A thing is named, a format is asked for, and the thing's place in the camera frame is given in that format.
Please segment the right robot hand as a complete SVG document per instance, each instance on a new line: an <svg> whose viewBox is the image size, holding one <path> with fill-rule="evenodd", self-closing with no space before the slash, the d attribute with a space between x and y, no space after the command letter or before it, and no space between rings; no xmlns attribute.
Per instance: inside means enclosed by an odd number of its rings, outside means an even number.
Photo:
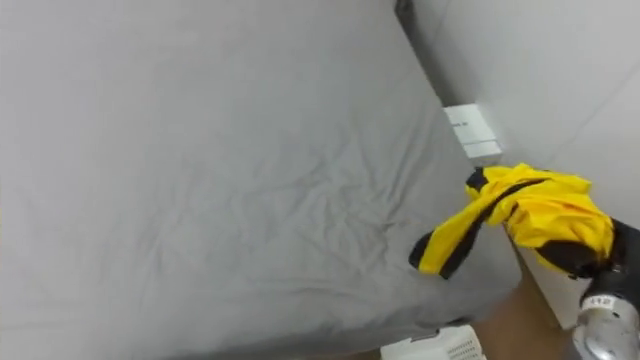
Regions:
<svg viewBox="0 0 640 360"><path fill-rule="evenodd" d="M614 241L606 265L591 280L580 297L609 295L625 300L639 310L639 230L613 219Z"/></svg>

